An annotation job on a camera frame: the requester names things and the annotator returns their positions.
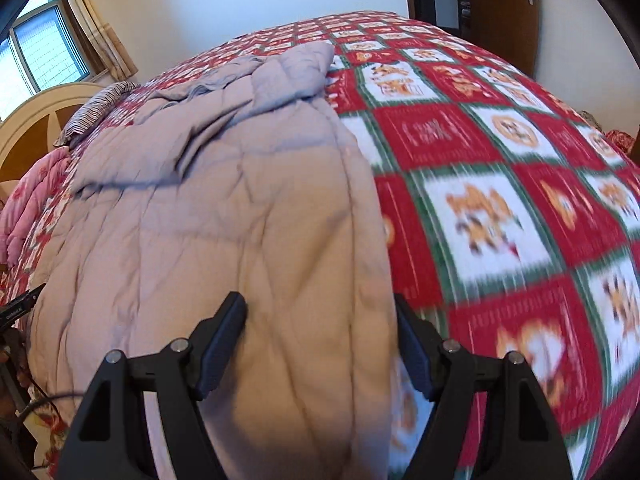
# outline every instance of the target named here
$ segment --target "pink blanket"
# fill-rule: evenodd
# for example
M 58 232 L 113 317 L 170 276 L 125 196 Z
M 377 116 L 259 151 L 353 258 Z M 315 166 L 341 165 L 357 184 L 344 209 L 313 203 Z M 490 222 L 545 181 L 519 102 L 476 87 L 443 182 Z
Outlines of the pink blanket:
M 0 213 L 0 264 L 18 261 L 29 229 L 62 179 L 70 162 L 68 147 L 47 153 L 20 179 Z

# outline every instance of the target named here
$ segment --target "black device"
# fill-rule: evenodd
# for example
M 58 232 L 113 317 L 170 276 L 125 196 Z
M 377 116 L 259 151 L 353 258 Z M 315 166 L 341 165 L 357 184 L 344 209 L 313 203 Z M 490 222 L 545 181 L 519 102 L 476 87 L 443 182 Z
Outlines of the black device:
M 402 358 L 416 390 L 434 411 L 404 480 L 451 480 L 476 392 L 487 392 L 475 480 L 572 480 L 564 441 L 524 357 L 470 354 L 443 340 L 396 295 Z M 98 368 L 62 450 L 58 480 L 156 480 L 142 392 L 156 392 L 162 428 L 178 480 L 226 480 L 196 402 L 220 384 L 244 328 L 238 292 L 189 339 L 158 354 L 128 359 L 109 352 Z
M 31 401 L 31 397 L 17 379 L 17 369 L 20 366 L 18 333 L 8 332 L 8 329 L 33 309 L 43 288 L 44 285 L 41 285 L 0 306 L 0 349 L 9 354 L 9 360 L 0 364 L 0 390 L 4 387 L 9 391 L 20 412 Z M 12 480 L 34 480 L 35 476 L 30 469 L 34 465 L 36 446 L 37 441 L 24 426 L 14 427 L 11 422 L 0 424 L 0 478 L 4 478 L 3 475 L 6 474 Z

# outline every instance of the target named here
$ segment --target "window pane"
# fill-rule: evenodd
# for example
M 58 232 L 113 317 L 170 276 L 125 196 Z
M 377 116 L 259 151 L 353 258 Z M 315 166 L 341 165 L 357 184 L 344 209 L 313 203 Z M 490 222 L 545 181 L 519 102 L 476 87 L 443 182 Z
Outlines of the window pane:
M 31 12 L 33 9 L 36 9 L 41 5 L 48 4 L 49 1 L 50 0 L 29 0 L 18 17 L 24 16 L 27 12 Z
M 9 40 L 4 40 L 0 43 L 0 118 L 5 120 L 29 97 L 31 90 L 16 63 Z
M 40 90 L 78 81 L 89 74 L 57 7 L 30 18 L 14 32 Z

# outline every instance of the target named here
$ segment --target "hand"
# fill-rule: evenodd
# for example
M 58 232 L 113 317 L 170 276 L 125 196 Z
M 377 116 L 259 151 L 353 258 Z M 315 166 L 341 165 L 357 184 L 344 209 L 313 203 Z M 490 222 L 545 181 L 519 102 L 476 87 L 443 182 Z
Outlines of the hand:
M 22 334 L 15 328 L 10 328 L 9 330 L 6 330 L 2 335 L 4 336 L 4 340 L 6 342 L 17 342 L 17 344 L 11 345 L 14 352 L 16 351 L 16 348 L 18 349 L 18 362 L 20 366 L 16 367 L 16 375 L 20 386 L 23 388 L 28 388 L 31 385 L 31 375 L 29 373 L 27 353 L 25 352 L 24 346 L 22 345 Z M 10 357 L 5 351 L 0 351 L 0 364 L 4 364 L 9 359 Z M 4 418 L 5 420 L 11 420 L 12 418 L 15 418 L 14 400 L 11 398 L 11 394 L 9 393 L 9 390 L 4 385 L 2 380 L 0 380 L 0 418 Z

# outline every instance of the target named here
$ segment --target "striped pillow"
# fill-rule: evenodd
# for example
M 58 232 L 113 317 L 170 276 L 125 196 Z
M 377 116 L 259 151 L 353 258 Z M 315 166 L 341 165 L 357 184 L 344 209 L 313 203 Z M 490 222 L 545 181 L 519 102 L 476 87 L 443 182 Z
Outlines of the striped pillow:
M 73 114 L 53 145 L 66 146 L 74 140 L 75 137 L 85 137 L 89 135 L 108 113 L 113 110 L 120 99 L 139 86 L 140 85 L 129 81 L 121 81 L 100 90 Z

